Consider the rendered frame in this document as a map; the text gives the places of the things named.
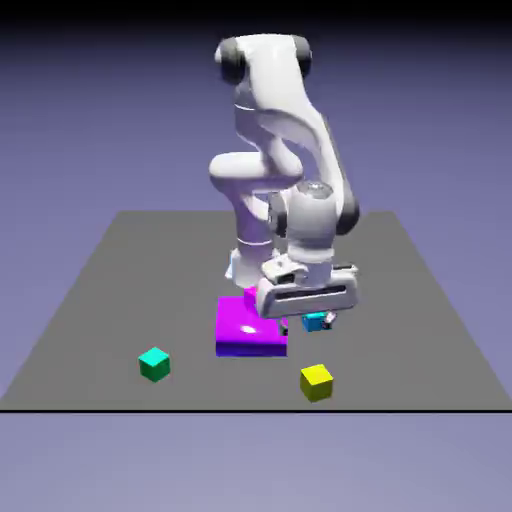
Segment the small blue cube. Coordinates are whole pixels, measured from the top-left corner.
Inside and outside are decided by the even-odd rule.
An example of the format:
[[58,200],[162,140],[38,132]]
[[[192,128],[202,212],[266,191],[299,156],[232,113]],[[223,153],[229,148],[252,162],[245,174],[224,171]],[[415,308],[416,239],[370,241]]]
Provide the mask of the small blue cube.
[[325,312],[314,312],[304,314],[302,319],[303,328],[307,332],[318,332],[324,330],[322,328],[322,320],[324,318]]

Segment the small teal cube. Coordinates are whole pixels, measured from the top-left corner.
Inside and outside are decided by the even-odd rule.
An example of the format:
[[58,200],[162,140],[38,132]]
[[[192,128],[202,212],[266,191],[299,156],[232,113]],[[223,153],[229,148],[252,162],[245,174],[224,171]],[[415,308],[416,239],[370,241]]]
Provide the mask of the small teal cube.
[[152,347],[138,357],[140,374],[151,382],[158,382],[171,372],[170,355]]

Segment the small yellow cube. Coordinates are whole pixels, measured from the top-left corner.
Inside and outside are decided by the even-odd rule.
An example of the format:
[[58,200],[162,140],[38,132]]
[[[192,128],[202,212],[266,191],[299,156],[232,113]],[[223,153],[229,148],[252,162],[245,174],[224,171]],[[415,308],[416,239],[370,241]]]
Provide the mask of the small yellow cube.
[[299,387],[310,402],[330,398],[334,378],[324,364],[316,364],[300,370]]

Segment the large magenta box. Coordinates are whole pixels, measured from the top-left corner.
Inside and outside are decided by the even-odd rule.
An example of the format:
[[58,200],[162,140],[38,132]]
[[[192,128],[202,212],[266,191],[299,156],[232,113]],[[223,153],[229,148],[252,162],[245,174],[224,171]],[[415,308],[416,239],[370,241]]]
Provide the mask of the large magenta box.
[[242,296],[218,298],[215,351],[218,357],[286,357],[288,335],[279,320],[258,315]]

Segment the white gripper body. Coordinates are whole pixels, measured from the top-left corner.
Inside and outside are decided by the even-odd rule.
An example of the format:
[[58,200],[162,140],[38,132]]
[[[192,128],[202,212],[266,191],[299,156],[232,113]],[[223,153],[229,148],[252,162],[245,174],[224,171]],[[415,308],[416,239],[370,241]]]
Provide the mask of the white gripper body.
[[307,287],[291,279],[274,284],[262,278],[257,286],[256,309],[262,318],[300,316],[324,311],[341,311],[358,303],[358,268],[353,264],[338,264],[330,280],[323,285]]

